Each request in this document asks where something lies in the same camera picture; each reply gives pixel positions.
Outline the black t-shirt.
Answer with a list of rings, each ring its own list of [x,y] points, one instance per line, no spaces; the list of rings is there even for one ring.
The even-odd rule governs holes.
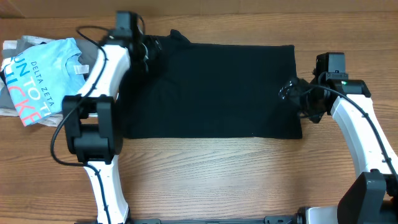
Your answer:
[[[197,44],[177,30],[157,38],[159,58],[119,88],[125,138],[302,137],[297,109],[279,98],[296,76],[293,46]]]

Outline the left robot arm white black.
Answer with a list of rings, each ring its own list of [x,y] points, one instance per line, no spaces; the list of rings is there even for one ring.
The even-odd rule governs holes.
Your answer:
[[[116,99],[123,76],[132,67],[147,69],[148,48],[141,30],[109,30],[95,43],[98,56],[86,83],[62,101],[67,146],[76,155],[73,167],[86,171],[96,201],[96,223],[131,223],[119,175],[123,137]]]

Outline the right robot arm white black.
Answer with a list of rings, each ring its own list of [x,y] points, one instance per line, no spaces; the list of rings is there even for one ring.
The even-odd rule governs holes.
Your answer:
[[[303,118],[323,114],[338,124],[353,160],[356,180],[332,207],[301,208],[295,223],[397,223],[397,154],[391,148],[362,80],[295,78],[279,96],[299,107]]]

